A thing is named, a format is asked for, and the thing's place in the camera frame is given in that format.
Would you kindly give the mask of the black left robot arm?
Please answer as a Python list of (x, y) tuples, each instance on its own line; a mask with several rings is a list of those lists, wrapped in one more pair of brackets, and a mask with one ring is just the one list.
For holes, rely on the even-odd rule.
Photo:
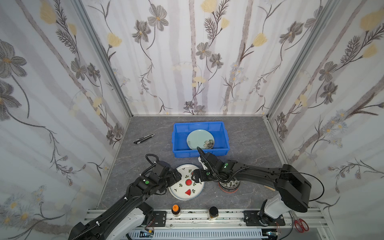
[(109, 209), (87, 224), (78, 223), (70, 232), (70, 240), (106, 240), (124, 218), (150, 196), (163, 192), (182, 179), (182, 174), (164, 161), (147, 168), (131, 183), (126, 193)]

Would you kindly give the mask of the green floral plate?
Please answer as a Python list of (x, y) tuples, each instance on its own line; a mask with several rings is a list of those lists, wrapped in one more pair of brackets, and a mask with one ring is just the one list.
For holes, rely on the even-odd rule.
[(215, 145), (214, 136), (206, 130), (195, 130), (187, 136), (187, 145), (191, 150), (196, 150), (197, 147), (202, 150), (213, 149)]

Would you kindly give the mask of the watermelon pattern white plate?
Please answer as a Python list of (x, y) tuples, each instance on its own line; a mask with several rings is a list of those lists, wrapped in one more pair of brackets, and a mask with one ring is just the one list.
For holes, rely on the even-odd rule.
[(205, 183), (196, 183), (192, 180), (194, 170), (199, 168), (192, 164), (181, 165), (177, 171), (182, 175), (182, 179), (176, 184), (168, 187), (171, 195), (181, 201), (188, 201), (198, 197), (205, 186)]

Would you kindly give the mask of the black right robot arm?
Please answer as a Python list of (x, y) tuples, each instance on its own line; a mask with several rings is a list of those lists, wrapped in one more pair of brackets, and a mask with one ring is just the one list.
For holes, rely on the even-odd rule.
[(289, 210), (300, 213), (308, 211), (312, 185), (291, 165), (262, 168), (233, 160), (222, 162), (211, 153), (201, 155), (200, 158), (207, 169), (193, 171), (192, 180), (196, 183), (218, 181), (227, 184), (236, 179), (260, 184), (275, 189)]

